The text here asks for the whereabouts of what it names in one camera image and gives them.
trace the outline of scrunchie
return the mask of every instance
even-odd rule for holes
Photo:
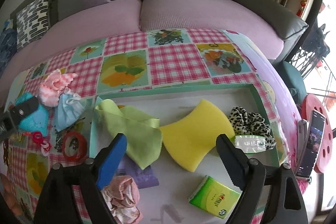
[[[249,112],[237,106],[231,110],[229,121],[236,135],[258,135],[265,137],[266,150],[273,149],[276,141],[271,135],[271,126],[265,123],[265,119],[259,114]]]
[[[101,194],[118,224],[138,224],[142,219],[136,207],[140,193],[132,177],[115,176]]]

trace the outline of tape roll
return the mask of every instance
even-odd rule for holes
[[[33,142],[39,145],[43,144],[43,136],[40,131],[34,131],[32,134]]]
[[[63,139],[62,153],[66,160],[78,161],[86,156],[87,141],[76,131],[68,132]]]

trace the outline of yellow sponge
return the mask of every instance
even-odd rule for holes
[[[204,156],[216,146],[218,135],[226,134],[229,139],[235,136],[225,114],[204,99],[189,115],[159,129],[169,154],[190,172],[195,172]]]

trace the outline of blue face mask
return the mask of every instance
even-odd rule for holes
[[[73,93],[69,89],[60,96],[53,121],[56,132],[73,125],[83,114],[85,108],[79,102],[80,99],[81,97],[77,93]]]
[[[23,103],[32,97],[31,93],[26,92],[17,99],[15,105]],[[40,131],[43,137],[46,137],[48,118],[49,112],[41,104],[39,104],[37,110],[28,117],[24,118],[20,122],[18,128],[27,132]]]

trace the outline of tray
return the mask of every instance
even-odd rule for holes
[[[132,105],[160,118],[160,125],[176,122],[185,117],[201,99],[212,102],[226,115],[229,115],[233,107],[242,106],[247,111],[260,113],[268,120],[258,93],[252,85],[247,84],[137,90],[101,95],[100,98],[103,100],[113,99],[121,105]],[[98,132],[93,128],[90,136],[90,156],[94,157],[111,140],[112,137],[107,131],[103,129]],[[279,166],[276,149],[248,155],[248,157],[255,157],[264,165]],[[170,157],[164,146],[159,159],[151,166],[160,185],[140,190],[141,199],[138,208],[144,215],[143,223],[225,223],[226,220],[223,221],[188,203],[188,197],[201,183],[205,175],[210,175],[241,193],[239,188],[232,184],[215,148],[204,157],[194,173],[180,167]],[[264,210],[267,196],[268,188],[263,192],[256,214]]]

